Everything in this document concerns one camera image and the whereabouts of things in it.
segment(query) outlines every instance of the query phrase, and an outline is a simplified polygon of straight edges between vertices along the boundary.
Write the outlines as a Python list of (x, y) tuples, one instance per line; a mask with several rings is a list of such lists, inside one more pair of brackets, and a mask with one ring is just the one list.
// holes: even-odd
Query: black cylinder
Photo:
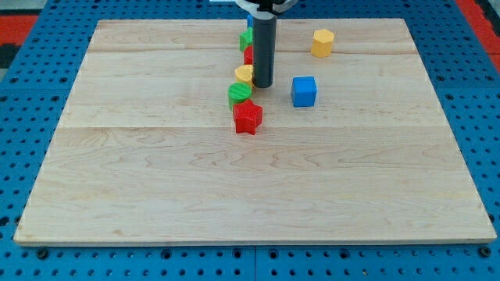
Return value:
[(267, 88), (273, 84), (276, 20), (253, 19), (253, 84)]

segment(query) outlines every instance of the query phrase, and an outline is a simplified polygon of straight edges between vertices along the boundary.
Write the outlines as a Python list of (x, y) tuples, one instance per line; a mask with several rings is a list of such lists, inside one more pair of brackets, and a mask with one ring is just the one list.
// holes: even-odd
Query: blue pegboard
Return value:
[[(235, 5), (206, 0), (48, 1), (0, 83), (0, 279), (500, 279), (499, 242), (238, 248), (30, 248), (13, 243), (16, 222), (98, 20), (245, 17)], [(452, 0), (308, 0), (284, 17), (404, 18), (495, 229), (500, 229), (500, 76)]]

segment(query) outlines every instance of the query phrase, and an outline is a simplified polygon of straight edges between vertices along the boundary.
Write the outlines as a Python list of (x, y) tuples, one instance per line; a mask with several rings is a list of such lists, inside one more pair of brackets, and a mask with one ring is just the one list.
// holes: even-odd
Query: wooden board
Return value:
[[(309, 54), (315, 29), (333, 54)], [(243, 20), (102, 20), (14, 237), (26, 246), (453, 244), (496, 235), (403, 20), (282, 20), (257, 134)], [(319, 102), (293, 108), (293, 76)]]

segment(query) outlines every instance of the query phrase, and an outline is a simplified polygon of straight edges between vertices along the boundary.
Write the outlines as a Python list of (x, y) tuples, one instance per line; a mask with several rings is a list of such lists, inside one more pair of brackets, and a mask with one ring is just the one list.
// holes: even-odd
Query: yellow block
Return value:
[(335, 34), (326, 29), (314, 31), (311, 54), (318, 58), (329, 56), (331, 53), (331, 47), (334, 44), (334, 37)]
[(237, 82), (243, 82), (250, 87), (253, 87), (253, 65), (243, 65), (234, 71)]

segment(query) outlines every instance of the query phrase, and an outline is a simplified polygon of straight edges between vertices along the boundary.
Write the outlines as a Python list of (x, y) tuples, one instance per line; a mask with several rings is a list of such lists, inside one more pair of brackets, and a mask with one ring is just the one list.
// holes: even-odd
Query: toy block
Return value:
[(234, 78), (236, 78), (236, 82), (242, 82), (253, 87), (253, 65), (243, 65), (236, 68)]
[(253, 16), (252, 15), (247, 16), (247, 28), (249, 28), (249, 27), (253, 27)]
[(243, 51), (243, 64), (253, 64), (253, 46), (248, 46)]
[(314, 77), (294, 77), (291, 84), (291, 101), (294, 107), (314, 106), (316, 92)]
[(252, 96), (252, 89), (245, 83), (238, 82), (229, 86), (227, 90), (227, 99), (229, 101), (229, 109), (233, 110), (233, 106), (243, 101), (248, 100)]
[(317, 58), (325, 58), (331, 54), (335, 34), (329, 30), (322, 29), (314, 31), (312, 37), (311, 54)]
[(240, 51), (243, 52), (251, 44), (253, 44), (253, 29), (249, 27), (240, 34)]
[(263, 122), (263, 108), (255, 105), (251, 99), (233, 106), (233, 120), (236, 124), (236, 133), (250, 133), (255, 135), (257, 126)]

